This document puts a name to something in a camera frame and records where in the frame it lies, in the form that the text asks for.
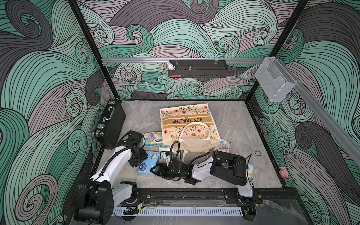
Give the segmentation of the light blue puppy tissue pack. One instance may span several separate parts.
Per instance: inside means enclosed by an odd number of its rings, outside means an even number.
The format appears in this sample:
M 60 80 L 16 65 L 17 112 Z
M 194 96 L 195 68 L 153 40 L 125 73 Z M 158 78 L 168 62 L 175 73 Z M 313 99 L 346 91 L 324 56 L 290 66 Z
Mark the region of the light blue puppy tissue pack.
M 139 174 L 153 174 L 151 169 L 158 164 L 159 152 L 147 151 L 148 157 L 143 161 L 138 169 Z

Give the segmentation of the floral canvas tote bag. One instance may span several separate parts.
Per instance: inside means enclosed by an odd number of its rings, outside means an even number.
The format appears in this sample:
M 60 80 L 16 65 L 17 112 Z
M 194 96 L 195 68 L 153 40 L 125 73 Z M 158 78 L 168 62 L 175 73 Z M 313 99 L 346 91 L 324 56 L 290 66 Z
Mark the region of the floral canvas tote bag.
M 180 143 L 180 150 L 207 152 L 220 145 L 221 138 L 209 105 L 197 104 L 159 110 L 163 144 Z

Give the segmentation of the green blue tissue pack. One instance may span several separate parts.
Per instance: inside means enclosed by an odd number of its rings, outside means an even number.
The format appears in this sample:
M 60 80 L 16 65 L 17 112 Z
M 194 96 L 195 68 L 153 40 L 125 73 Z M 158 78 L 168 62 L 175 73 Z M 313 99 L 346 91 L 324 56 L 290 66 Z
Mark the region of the green blue tissue pack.
M 159 152 L 168 152 L 168 151 L 170 151 L 170 149 L 171 149 L 171 146 L 169 146 L 169 145 L 161 144 L 159 146 Z

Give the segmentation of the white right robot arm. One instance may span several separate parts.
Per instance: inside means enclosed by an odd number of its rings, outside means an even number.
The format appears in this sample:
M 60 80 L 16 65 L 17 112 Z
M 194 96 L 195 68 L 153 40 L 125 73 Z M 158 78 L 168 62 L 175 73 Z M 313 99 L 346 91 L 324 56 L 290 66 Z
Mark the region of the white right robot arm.
M 181 143 L 175 141 L 169 150 L 169 163 L 157 163 L 150 172 L 166 180 L 195 185 L 213 176 L 236 185 L 242 197 L 253 197 L 253 185 L 248 176 L 248 161 L 251 156 L 243 157 L 215 150 L 192 159 L 188 164 L 178 160 Z

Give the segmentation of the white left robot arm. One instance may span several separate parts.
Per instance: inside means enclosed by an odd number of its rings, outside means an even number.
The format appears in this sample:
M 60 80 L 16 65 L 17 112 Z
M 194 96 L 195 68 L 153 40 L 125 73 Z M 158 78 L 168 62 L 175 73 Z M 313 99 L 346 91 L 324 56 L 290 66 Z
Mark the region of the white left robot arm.
M 116 206 L 125 200 L 137 199 L 135 182 L 123 181 L 116 187 L 113 185 L 127 163 L 138 167 L 147 159 L 144 145 L 143 134 L 130 130 L 118 141 L 113 154 L 102 168 L 78 184 L 74 192 L 75 221 L 105 225 Z

